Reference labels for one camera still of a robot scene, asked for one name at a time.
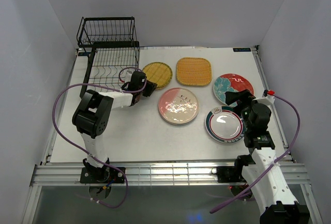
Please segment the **green-rimmed round bamboo plate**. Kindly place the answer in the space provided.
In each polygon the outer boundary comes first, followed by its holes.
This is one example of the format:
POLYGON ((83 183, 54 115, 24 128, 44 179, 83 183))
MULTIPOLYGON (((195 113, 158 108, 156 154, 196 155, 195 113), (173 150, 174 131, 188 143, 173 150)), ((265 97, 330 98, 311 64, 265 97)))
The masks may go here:
POLYGON ((156 90, 166 87, 173 77, 170 66, 162 62, 149 63, 142 70, 150 82, 157 84, 156 90))

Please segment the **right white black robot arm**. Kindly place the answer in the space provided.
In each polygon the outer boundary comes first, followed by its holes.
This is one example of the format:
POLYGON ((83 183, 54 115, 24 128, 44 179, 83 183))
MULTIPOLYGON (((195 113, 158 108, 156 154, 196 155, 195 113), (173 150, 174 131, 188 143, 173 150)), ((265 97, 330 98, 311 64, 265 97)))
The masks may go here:
POLYGON ((234 112, 243 119, 244 143, 249 155, 235 160, 234 176, 248 183, 260 210, 260 223, 308 223, 310 212, 292 194, 281 171, 275 144, 268 131, 273 92, 265 90, 255 98, 245 89, 226 92, 227 105, 236 103, 234 112))

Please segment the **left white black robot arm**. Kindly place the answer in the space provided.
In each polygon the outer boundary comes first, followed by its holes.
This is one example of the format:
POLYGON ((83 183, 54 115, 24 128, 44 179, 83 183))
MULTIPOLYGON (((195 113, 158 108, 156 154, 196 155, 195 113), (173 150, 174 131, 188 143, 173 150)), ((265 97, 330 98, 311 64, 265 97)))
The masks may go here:
POLYGON ((109 92, 87 90, 79 103, 72 123, 80 133, 87 158, 84 166, 92 170, 92 177, 98 182, 105 182, 110 176, 110 170, 105 166, 109 163, 103 142, 112 109, 130 107, 139 102, 140 98, 149 97, 157 88, 157 83, 147 79, 142 71, 126 72, 124 84, 120 89, 109 92))

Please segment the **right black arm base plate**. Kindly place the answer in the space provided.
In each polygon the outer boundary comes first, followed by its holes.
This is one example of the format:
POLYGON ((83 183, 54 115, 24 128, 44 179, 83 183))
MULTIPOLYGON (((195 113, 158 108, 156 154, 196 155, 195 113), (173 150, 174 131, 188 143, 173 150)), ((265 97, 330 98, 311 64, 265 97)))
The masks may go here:
POLYGON ((235 166, 217 166, 211 169, 211 175, 217 178, 218 183, 246 183, 239 169, 235 166))

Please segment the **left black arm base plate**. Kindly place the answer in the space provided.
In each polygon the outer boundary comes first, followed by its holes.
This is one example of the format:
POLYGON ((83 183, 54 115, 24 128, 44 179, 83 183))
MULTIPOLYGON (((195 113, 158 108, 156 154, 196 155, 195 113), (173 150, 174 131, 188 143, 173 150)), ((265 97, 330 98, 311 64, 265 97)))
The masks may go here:
POLYGON ((107 184, 110 182, 122 184, 125 182, 124 173, 125 167, 118 167, 118 170, 106 168, 84 167, 81 171, 80 183, 81 184, 107 184))

